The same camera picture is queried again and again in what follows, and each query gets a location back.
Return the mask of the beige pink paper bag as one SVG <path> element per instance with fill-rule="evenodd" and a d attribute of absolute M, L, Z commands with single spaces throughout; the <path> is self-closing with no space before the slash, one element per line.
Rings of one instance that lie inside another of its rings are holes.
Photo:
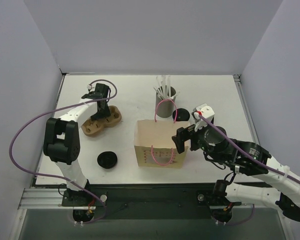
<path fill-rule="evenodd" d="M 183 167 L 189 143 L 178 153 L 172 140 L 177 129 L 190 126 L 188 121 L 158 120 L 158 107 L 153 119 L 138 120 L 134 129 L 134 150 L 140 167 L 180 169 Z"/>

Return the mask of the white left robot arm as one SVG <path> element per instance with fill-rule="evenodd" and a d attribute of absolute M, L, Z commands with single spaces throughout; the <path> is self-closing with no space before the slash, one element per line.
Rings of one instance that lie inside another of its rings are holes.
<path fill-rule="evenodd" d="M 78 156 L 80 153 L 79 128 L 87 121 L 96 121 L 111 116 L 108 85 L 97 83 L 93 91 L 81 97 L 79 106 L 73 107 L 58 118 L 46 122 L 43 153 L 61 170 L 67 178 L 68 193 L 81 206 L 90 203 L 92 193 L 87 190 L 89 181 L 82 173 Z"/>

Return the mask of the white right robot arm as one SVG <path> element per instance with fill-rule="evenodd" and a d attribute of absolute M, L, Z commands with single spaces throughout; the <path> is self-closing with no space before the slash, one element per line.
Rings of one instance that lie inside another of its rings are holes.
<path fill-rule="evenodd" d="M 246 203 L 281 211 L 300 222 L 300 177 L 260 145 L 229 138 L 224 128 L 213 124 L 200 130 L 194 125 L 181 127 L 171 139 L 178 153 L 189 141 L 191 151 L 202 150 L 206 161 L 231 170 L 231 179 L 218 179 L 205 195 L 206 203 L 225 206 L 211 212 L 217 221 L 229 222 L 232 208 Z"/>

